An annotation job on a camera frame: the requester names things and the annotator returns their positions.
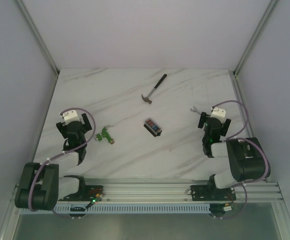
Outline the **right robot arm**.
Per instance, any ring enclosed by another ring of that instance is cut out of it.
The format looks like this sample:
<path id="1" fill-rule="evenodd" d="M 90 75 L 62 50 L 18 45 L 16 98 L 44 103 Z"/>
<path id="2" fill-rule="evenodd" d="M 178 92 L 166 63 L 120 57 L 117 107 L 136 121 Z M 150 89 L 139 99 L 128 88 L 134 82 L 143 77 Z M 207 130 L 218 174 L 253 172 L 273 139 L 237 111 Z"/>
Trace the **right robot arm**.
<path id="1" fill-rule="evenodd" d="M 271 174 L 269 161 L 256 137 L 221 141 L 231 123 L 225 116 L 224 110 L 200 114 L 198 128 L 204 130 L 204 154 L 208 158 L 228 161 L 229 167 L 222 173 L 211 175 L 206 184 L 192 185 L 194 201 L 228 201 L 236 197 L 234 186 L 261 181 Z"/>

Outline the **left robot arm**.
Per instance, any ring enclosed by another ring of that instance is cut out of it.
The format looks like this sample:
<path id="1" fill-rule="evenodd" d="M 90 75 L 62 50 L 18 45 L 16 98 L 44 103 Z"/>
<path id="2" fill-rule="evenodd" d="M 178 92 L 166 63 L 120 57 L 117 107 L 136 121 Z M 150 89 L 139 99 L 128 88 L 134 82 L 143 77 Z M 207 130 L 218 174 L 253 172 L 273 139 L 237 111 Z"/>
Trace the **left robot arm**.
<path id="1" fill-rule="evenodd" d="M 52 211 L 59 200 L 82 201 L 86 198 L 84 177 L 68 171 L 85 159 L 91 140 L 85 135 L 96 130 L 96 123 L 87 110 L 81 109 L 82 114 L 78 111 L 79 108 L 69 108 L 60 113 L 63 121 L 56 123 L 56 128 L 64 138 L 61 153 L 43 163 L 25 164 L 14 199 L 17 208 L 31 212 Z"/>

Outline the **silver open-end wrench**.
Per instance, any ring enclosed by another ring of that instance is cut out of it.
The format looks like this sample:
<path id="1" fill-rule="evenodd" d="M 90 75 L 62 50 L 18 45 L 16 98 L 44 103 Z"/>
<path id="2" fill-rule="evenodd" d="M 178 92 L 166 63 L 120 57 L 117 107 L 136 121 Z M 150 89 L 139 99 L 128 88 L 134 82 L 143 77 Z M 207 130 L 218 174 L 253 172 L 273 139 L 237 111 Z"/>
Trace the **silver open-end wrench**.
<path id="1" fill-rule="evenodd" d="M 190 108 L 190 111 L 193 112 L 193 113 L 197 113 L 199 115 L 202 114 L 195 106 L 193 106 L 192 108 Z"/>

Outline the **green plastic tap fitting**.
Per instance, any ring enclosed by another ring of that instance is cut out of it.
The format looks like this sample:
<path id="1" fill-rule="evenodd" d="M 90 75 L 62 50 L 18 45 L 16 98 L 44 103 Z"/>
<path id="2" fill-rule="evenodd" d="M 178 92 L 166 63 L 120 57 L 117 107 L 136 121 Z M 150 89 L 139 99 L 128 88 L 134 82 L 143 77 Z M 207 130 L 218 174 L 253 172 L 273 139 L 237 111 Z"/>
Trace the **green plastic tap fitting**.
<path id="1" fill-rule="evenodd" d="M 102 128 L 101 132 L 95 135 L 96 141 L 102 141 L 106 139 L 109 144 L 113 145 L 115 143 L 115 140 L 110 136 L 108 129 L 110 128 L 110 125 L 106 125 Z"/>

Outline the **right aluminium frame post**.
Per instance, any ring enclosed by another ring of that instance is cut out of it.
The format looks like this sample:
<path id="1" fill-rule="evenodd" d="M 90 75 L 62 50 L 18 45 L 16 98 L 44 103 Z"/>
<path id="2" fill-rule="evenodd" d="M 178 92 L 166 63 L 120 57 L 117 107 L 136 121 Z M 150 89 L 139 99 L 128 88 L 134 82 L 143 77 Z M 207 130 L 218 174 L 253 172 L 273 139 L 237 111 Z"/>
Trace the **right aluminium frame post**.
<path id="1" fill-rule="evenodd" d="M 252 51 L 254 50 L 256 44 L 258 43 L 258 40 L 262 36 L 268 22 L 270 21 L 273 13 L 275 12 L 280 0 L 270 0 L 264 13 L 262 14 L 246 48 L 244 49 L 244 52 L 242 56 L 240 57 L 234 71 L 233 75 L 237 79 L 240 75 L 244 65 L 246 64 L 247 60 L 249 59 Z"/>

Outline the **aluminium frame post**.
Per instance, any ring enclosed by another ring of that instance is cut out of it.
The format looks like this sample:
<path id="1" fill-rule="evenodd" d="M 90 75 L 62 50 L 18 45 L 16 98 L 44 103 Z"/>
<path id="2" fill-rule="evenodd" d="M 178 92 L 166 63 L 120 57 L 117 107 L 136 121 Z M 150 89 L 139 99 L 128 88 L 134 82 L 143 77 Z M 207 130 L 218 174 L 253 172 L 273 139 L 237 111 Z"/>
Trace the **aluminium frame post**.
<path id="1" fill-rule="evenodd" d="M 17 9 L 19 10 L 20 14 L 24 18 L 26 24 L 28 25 L 29 30 L 30 30 L 31 34 L 33 35 L 36 43 L 38 44 L 38 47 L 39 47 L 40 51 L 42 52 L 45 60 L 49 64 L 49 66 L 52 69 L 52 71 L 54 72 L 54 74 L 58 77 L 60 74 L 60 70 L 57 68 L 56 63 L 55 63 L 47 45 L 45 44 L 41 34 L 39 33 L 39 30 L 38 30 L 33 18 L 31 17 L 26 5 L 23 3 L 22 0 L 14 0 L 14 3 L 16 5 Z"/>
<path id="2" fill-rule="evenodd" d="M 234 71 L 233 75 L 237 79 L 240 75 L 244 65 L 246 64 L 247 60 L 249 59 L 252 51 L 254 50 L 256 44 L 258 43 L 258 40 L 262 36 L 268 22 L 270 21 L 273 13 L 275 12 L 280 0 L 270 0 L 264 13 L 262 14 L 246 48 L 244 49 L 244 52 L 242 56 L 240 57 Z"/>

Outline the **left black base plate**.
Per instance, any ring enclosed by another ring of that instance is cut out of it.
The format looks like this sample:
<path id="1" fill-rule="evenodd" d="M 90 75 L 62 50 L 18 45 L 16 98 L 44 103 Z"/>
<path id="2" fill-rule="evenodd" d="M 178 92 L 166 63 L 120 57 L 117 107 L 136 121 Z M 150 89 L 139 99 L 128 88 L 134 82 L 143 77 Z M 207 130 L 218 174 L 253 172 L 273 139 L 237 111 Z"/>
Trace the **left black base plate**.
<path id="1" fill-rule="evenodd" d="M 97 194 L 102 195 L 103 191 L 104 191 L 103 185 L 86 185 L 84 187 L 80 187 L 78 189 L 78 192 L 60 198 L 59 201 L 90 202 L 96 198 Z"/>

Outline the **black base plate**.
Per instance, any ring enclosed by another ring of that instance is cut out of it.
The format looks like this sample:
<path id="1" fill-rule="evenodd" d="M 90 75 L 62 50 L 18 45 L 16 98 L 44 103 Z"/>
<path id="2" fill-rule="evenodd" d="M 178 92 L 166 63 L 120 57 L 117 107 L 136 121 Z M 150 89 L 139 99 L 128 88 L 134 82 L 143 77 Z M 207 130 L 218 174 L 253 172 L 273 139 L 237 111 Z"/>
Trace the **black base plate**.
<path id="1" fill-rule="evenodd" d="M 59 201 L 90 202 L 96 198 L 97 194 L 102 195 L 103 191 L 104 191 L 103 185 L 86 185 L 84 187 L 80 187 L 78 189 L 78 192 L 60 198 Z"/>
<path id="2" fill-rule="evenodd" d="M 209 185 L 191 185 L 191 198 L 195 202 L 235 201 L 236 193 L 231 188 L 216 188 Z"/>

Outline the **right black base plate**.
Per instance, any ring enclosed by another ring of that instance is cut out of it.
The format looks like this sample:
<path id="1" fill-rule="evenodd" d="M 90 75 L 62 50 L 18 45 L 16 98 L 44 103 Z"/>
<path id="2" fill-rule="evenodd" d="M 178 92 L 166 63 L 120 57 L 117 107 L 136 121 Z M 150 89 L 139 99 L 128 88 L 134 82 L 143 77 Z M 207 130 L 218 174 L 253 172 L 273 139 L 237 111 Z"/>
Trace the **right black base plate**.
<path id="1" fill-rule="evenodd" d="M 191 185 L 191 198 L 195 202 L 235 201 L 236 193 L 231 188 L 216 188 L 209 185 Z"/>

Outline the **aluminium rail base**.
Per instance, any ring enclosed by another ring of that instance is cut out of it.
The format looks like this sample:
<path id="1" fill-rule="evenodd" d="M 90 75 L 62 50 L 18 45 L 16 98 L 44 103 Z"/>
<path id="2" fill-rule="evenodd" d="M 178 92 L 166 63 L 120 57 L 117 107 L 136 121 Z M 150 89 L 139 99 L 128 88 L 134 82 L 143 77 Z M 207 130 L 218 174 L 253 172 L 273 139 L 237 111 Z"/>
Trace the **aluminium rail base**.
<path id="1" fill-rule="evenodd" d="M 190 186 L 205 185 L 204 180 L 189 179 L 92 179 L 87 178 L 88 186 L 102 186 L 102 203 L 114 204 L 173 204 L 204 203 L 224 204 L 243 203 L 282 203 L 283 195 L 277 182 L 256 182 L 245 188 L 235 187 L 235 197 L 225 195 L 220 200 L 190 195 Z"/>

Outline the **left aluminium frame post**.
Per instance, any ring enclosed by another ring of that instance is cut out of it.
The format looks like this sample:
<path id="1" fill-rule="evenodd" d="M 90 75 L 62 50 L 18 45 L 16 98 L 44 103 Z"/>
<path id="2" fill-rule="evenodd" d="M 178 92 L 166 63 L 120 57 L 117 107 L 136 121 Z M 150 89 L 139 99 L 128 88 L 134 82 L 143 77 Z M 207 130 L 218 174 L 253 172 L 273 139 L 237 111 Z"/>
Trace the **left aluminium frame post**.
<path id="1" fill-rule="evenodd" d="M 52 69 L 52 71 L 54 72 L 54 74 L 58 77 L 60 74 L 60 70 L 57 68 L 56 63 L 55 63 L 47 45 L 45 44 L 41 34 L 39 33 L 39 30 L 38 30 L 33 18 L 31 17 L 26 5 L 23 3 L 22 0 L 14 0 L 14 3 L 16 5 L 17 9 L 19 10 L 20 14 L 24 18 L 26 24 L 28 25 L 29 30 L 30 30 L 31 34 L 33 35 L 36 43 L 38 44 L 38 47 L 39 47 L 40 51 L 42 52 L 45 60 L 49 64 L 49 66 Z"/>

